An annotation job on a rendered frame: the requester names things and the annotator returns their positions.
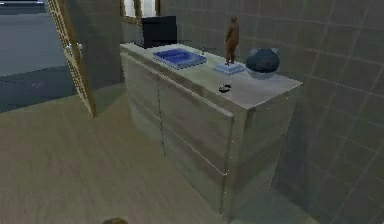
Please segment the dark blue round alarm clock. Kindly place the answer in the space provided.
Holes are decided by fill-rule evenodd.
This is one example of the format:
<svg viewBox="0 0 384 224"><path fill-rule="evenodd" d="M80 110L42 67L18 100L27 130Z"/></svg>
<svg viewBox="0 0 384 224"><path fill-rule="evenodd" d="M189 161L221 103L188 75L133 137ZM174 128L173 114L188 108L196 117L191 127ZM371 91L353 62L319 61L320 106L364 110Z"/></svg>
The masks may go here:
<svg viewBox="0 0 384 224"><path fill-rule="evenodd" d="M269 79L280 68L279 49L252 49L246 59L245 65L248 74L252 78L259 80Z"/></svg>

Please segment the pale wooden chest of drawers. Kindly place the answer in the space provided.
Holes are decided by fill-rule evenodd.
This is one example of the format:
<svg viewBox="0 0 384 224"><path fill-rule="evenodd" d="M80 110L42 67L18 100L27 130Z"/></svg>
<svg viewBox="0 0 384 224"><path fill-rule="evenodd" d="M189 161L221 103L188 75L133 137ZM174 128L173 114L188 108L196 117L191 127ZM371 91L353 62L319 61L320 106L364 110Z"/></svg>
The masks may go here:
<svg viewBox="0 0 384 224"><path fill-rule="evenodd" d="M302 84L278 74L215 71L222 57L174 69L157 48L125 43L120 56L137 125L226 222L272 182ZM231 90L221 93L219 87Z"/></svg>

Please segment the blue flat tray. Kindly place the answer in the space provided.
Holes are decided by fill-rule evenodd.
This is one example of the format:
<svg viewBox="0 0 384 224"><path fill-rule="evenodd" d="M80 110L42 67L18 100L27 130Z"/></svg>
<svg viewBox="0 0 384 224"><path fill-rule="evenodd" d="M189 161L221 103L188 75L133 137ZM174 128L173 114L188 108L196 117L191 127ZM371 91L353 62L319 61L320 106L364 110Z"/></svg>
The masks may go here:
<svg viewBox="0 0 384 224"><path fill-rule="evenodd" d="M177 70L193 67L207 62L207 58L205 56L198 55L181 48L155 52L153 57Z"/></svg>

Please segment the brown human figure statue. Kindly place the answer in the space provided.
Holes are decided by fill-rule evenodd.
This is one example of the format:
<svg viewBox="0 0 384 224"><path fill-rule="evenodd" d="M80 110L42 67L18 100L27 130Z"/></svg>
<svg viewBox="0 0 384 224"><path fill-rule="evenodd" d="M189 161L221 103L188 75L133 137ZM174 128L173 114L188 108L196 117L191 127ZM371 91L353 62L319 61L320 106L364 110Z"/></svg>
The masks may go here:
<svg viewBox="0 0 384 224"><path fill-rule="evenodd" d="M232 16L225 38L225 62L215 66L215 70L225 75L233 75L245 70L240 64L235 62L235 51L239 44L239 23L236 16Z"/></svg>

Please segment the black television set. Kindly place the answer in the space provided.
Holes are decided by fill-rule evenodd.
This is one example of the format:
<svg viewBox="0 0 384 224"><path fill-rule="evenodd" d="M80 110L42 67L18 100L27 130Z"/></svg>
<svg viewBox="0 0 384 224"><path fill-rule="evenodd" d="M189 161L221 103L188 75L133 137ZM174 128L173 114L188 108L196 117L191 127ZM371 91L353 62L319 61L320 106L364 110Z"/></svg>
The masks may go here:
<svg viewBox="0 0 384 224"><path fill-rule="evenodd" d="M144 49L177 43L175 16L156 16L141 19L142 38L134 43Z"/></svg>

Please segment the wooden framed window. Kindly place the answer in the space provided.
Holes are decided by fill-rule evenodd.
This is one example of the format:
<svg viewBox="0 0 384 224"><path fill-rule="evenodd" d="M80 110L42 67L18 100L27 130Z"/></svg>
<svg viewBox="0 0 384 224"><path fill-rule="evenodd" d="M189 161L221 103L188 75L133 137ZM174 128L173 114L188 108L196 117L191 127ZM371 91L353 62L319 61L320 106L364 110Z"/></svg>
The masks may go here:
<svg viewBox="0 0 384 224"><path fill-rule="evenodd" d="M119 0L123 22L140 26L141 20L160 15L161 0Z"/></svg>

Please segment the brown round object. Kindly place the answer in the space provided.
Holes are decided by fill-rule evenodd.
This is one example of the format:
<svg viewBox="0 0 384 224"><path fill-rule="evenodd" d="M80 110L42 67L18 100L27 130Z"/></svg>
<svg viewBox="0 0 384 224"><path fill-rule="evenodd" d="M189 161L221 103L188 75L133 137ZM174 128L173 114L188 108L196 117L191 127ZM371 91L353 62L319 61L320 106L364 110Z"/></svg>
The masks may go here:
<svg viewBox="0 0 384 224"><path fill-rule="evenodd" d="M123 218L115 217L104 220L102 224L128 224L128 222Z"/></svg>

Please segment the white round door knob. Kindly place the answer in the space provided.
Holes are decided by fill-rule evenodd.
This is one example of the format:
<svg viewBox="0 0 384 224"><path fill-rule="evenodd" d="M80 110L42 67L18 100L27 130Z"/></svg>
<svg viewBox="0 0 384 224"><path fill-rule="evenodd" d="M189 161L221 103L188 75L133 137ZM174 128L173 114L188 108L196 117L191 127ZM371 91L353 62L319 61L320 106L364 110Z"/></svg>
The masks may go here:
<svg viewBox="0 0 384 224"><path fill-rule="evenodd" d="M81 50L83 49L82 44L77 43L77 47L78 47L78 49L80 50L80 53L81 53ZM72 45L71 45L71 44L68 44L68 45L65 47L65 49L68 50L70 53L72 53Z"/></svg>

